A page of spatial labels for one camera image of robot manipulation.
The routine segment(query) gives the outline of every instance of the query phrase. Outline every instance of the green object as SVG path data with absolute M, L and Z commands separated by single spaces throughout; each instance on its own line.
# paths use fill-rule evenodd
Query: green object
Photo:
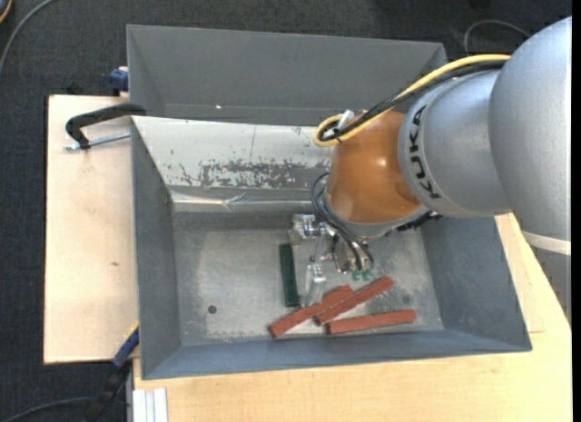
M 282 269 L 282 289 L 284 291 L 284 305 L 293 308 L 300 305 L 299 292 L 297 291 L 297 276 L 294 271 L 294 257 L 290 244 L 279 246 Z

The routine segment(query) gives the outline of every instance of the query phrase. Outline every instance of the wooden table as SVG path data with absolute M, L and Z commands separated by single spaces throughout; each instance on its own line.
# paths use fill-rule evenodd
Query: wooden table
M 46 364 L 111 358 L 137 318 L 129 143 L 63 151 L 69 117 L 119 101 L 49 101 Z M 171 422 L 572 420 L 571 328 L 514 218 L 497 226 L 531 352 L 146 381 L 136 358 L 133 387 L 167 388 Z

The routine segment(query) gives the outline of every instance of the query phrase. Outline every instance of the black cable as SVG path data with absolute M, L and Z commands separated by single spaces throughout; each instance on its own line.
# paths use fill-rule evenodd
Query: black cable
M 60 401 L 53 401 L 52 403 L 47 403 L 47 404 L 43 404 L 40 406 L 31 407 L 30 409 L 27 409 L 24 412 L 21 412 L 19 414 L 16 414 L 14 416 L 9 417 L 9 418 L 5 418 L 4 420 L 2 420 L 0 422 L 14 422 L 15 420 L 19 420 L 23 417 L 30 415 L 30 414 L 48 409 L 50 407 L 89 403 L 89 402 L 93 401 L 93 399 L 94 399 L 93 397 L 72 397 L 70 399 L 61 399 Z
M 333 214 L 331 214 L 327 208 L 324 207 L 324 204 L 319 201 L 319 197 L 324 192 L 324 188 L 319 193 L 319 195 L 315 196 L 315 189 L 317 185 L 322 181 L 323 178 L 328 175 L 328 172 L 320 175 L 310 188 L 310 201 L 313 205 L 313 208 L 315 209 L 315 212 L 317 212 L 317 215 L 319 215 L 321 219 L 327 222 L 331 228 L 333 228 L 341 236 L 341 238 L 345 240 L 347 245 L 350 247 L 353 256 L 355 257 L 358 270 L 363 270 L 363 263 L 361 262 L 361 256 L 359 255 L 355 245 L 359 246 L 365 255 L 369 258 L 369 263 L 371 268 L 373 268 L 375 260 L 373 259 L 373 255 L 369 251 L 369 248 L 363 244 L 363 242 L 359 241 L 355 235 L 349 233 L 349 231 L 340 223 L 340 221 L 338 221 L 337 218 L 334 217 Z
M 490 61 L 490 62 L 484 62 L 484 63 L 478 63 L 478 64 L 472 64 L 472 65 L 466 65 L 463 67 L 459 67 L 458 69 L 454 69 L 450 72 L 442 74 L 441 76 L 435 78 L 431 82 L 428 82 L 428 83 L 420 86 L 417 90 L 411 91 L 411 92 L 406 93 L 406 94 L 402 94 L 401 96 L 397 96 L 396 94 L 393 96 L 390 96 L 390 98 L 383 100 L 380 103 L 376 104 L 371 109 L 369 109 L 368 111 L 366 111 L 365 113 L 360 115 L 357 119 L 355 119 L 349 125 L 347 125 L 343 129 L 338 131 L 339 138 L 341 137 L 342 134 L 350 132 L 351 130 L 359 127 L 360 125 L 369 121 L 370 119 L 372 119 L 376 115 L 379 115 L 383 111 L 385 111 L 389 108 L 395 107 L 396 105 L 407 101 L 409 98 L 411 98 L 417 94 L 423 93 L 427 89 L 433 88 L 434 86 L 437 86 L 441 83 L 444 83 L 445 81 L 447 81 L 451 78 L 461 77 L 461 76 L 465 76 L 465 75 L 469 75 L 469 74 L 475 74 L 475 73 L 483 72 L 486 70 L 499 69 L 500 67 L 502 67 L 502 65 L 504 65 L 504 63 L 505 63 L 505 61 Z M 332 129 L 335 125 L 336 125 L 336 123 L 329 123 L 326 128 L 324 128 L 320 131 L 319 139 L 322 142 L 327 142 L 327 141 L 330 141 L 330 140 L 337 138 L 337 136 L 335 136 L 335 135 L 337 135 L 336 132 L 333 134 L 333 136 L 330 136 L 327 138 L 323 137 L 325 132 L 327 130 Z

